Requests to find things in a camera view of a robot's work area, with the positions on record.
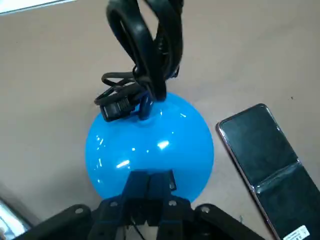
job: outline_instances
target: smartphone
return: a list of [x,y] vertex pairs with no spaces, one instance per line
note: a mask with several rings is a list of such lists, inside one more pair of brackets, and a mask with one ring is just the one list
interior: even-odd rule
[[320,240],[320,192],[265,104],[217,124],[278,240]]

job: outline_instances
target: sticker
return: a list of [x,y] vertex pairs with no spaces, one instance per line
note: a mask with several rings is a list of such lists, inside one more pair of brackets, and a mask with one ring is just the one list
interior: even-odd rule
[[302,225],[301,227],[297,228],[287,236],[283,238],[283,240],[302,240],[305,239],[310,235],[308,229],[305,225]]

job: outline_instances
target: beige table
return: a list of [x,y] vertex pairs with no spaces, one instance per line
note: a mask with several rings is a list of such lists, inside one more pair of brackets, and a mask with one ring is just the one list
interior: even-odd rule
[[[78,0],[0,17],[0,195],[34,223],[100,197],[84,145],[103,73],[132,62],[113,36],[107,1]],[[143,8],[154,28],[155,18]],[[184,55],[168,89],[192,103],[215,145],[209,202],[271,239],[215,132],[257,103],[269,106],[320,187],[320,1],[187,0]]]

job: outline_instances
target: metal object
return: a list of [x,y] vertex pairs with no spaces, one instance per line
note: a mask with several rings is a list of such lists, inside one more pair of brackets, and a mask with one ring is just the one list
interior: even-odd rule
[[170,200],[169,206],[177,206],[177,202],[175,200]]
[[110,207],[116,207],[118,206],[118,203],[116,201],[113,201],[110,203]]
[[0,200],[0,239],[11,240],[31,228],[21,216],[14,212],[4,201]]
[[208,213],[210,212],[210,209],[209,209],[207,206],[203,206],[203,207],[201,208],[201,211],[204,212],[204,213],[206,213],[206,214],[208,214]]
[[[133,171],[122,194],[103,200],[95,211],[85,205],[71,206],[17,240],[115,240],[123,226],[145,222],[150,227],[158,226],[157,240],[263,240],[212,204],[193,210],[187,199],[171,195],[170,181],[170,172]],[[76,214],[79,208],[83,212]]]

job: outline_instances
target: bolt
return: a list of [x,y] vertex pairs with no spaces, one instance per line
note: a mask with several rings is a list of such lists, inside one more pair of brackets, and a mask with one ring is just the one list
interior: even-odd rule
[[116,201],[113,201],[110,203],[110,207],[116,207],[118,206],[118,203]]
[[170,200],[169,201],[169,206],[177,206],[177,202],[175,200]]
[[202,211],[203,213],[208,214],[208,213],[210,212],[210,209],[209,209],[207,206],[203,206],[203,207],[201,207],[201,211]]

